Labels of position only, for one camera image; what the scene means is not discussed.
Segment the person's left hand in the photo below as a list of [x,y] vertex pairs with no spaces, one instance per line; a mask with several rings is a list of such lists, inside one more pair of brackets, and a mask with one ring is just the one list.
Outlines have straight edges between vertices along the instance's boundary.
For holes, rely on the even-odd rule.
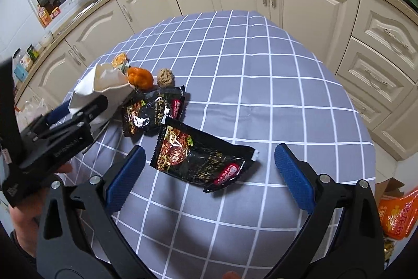
[[36,257],[39,229],[36,217],[42,214],[48,192],[48,188],[42,188],[9,210],[17,242],[33,258]]

